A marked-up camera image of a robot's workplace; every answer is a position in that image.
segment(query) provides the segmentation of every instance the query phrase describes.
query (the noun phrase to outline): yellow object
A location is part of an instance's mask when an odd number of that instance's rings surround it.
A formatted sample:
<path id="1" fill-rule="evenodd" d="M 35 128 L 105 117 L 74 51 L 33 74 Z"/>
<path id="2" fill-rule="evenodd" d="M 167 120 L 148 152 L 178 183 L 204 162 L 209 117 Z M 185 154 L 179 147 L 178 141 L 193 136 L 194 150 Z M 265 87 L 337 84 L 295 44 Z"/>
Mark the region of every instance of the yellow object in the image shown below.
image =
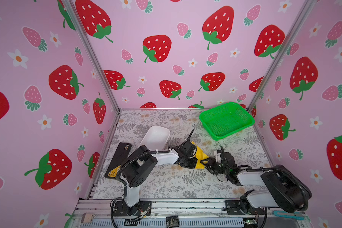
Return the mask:
<path id="1" fill-rule="evenodd" d="M 200 164 L 200 161 L 201 161 L 201 160 L 204 160 L 204 159 L 207 159 L 209 156 L 206 155 L 200 147 L 196 146 L 196 148 L 197 148 L 197 150 L 196 150 L 196 154 L 195 154 L 194 157 L 196 157 L 196 158 L 198 159 L 198 162 L 196 163 L 196 167 L 195 167 L 195 168 L 196 168 L 196 169 L 204 169 L 205 166 L 203 166 L 202 164 Z"/>

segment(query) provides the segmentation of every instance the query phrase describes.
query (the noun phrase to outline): pink wall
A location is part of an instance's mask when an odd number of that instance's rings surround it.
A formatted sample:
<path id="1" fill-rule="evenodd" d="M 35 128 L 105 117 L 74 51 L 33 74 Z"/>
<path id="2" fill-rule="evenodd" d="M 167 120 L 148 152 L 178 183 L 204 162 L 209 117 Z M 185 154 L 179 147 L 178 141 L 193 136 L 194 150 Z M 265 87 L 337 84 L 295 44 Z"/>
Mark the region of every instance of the pink wall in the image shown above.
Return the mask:
<path id="1" fill-rule="evenodd" d="M 100 131 L 106 138 L 114 120 L 77 32 L 70 22 L 63 28 L 63 21 L 55 0 L 0 1 L 0 227 L 64 227 L 65 214 L 85 197 L 90 182 L 84 162 L 101 152 Z M 67 66 L 55 71 L 62 65 Z M 84 85 L 77 96 L 71 71 Z M 101 124 L 93 111 L 99 92 L 106 107 Z M 70 113 L 66 125 L 64 115 Z M 80 145 L 85 149 L 78 153 Z"/>
<path id="2" fill-rule="evenodd" d="M 292 171 L 312 191 L 307 214 L 315 228 L 342 227 L 342 137 L 339 137 L 342 136 L 342 23 L 339 21 L 342 21 L 342 1 L 325 0 L 315 5 L 293 42 L 299 47 L 293 44 L 294 51 L 284 57 L 264 90 L 264 97 L 257 103 L 260 111 L 255 117 L 260 127 L 265 121 L 260 132 L 274 162 Z M 327 48 L 326 42 L 335 44 Z M 279 82 L 275 84 L 278 76 L 282 78 L 280 87 Z M 306 85 L 298 87 L 301 79 Z M 304 89 L 301 100 L 299 89 Z M 287 137 L 281 134 L 284 130 L 288 132 L 285 126 L 281 129 L 286 120 L 291 130 L 296 129 Z"/>
<path id="3" fill-rule="evenodd" d="M 118 0 L 73 1 L 100 64 L 108 73 L 120 108 L 139 108 L 148 102 L 158 108 L 187 108 L 201 101 L 202 106 L 210 108 L 223 102 L 236 102 L 239 97 L 245 97 L 241 103 L 248 106 L 255 95 L 250 85 L 252 88 L 255 81 L 260 82 L 259 78 L 272 61 L 269 55 L 258 55 L 264 52 L 265 45 L 275 47 L 282 43 L 283 33 L 288 33 L 304 2 L 128 0 L 125 4 Z M 218 35 L 213 38 L 210 31 Z M 210 43 L 207 50 L 209 40 L 217 44 Z M 147 58 L 143 46 L 150 57 Z M 244 69 L 248 72 L 241 75 Z M 204 85 L 210 91 L 204 90 L 201 79 L 209 82 L 213 75 L 216 82 L 211 80 L 211 85 Z M 178 96 L 172 96 L 172 90 Z"/>

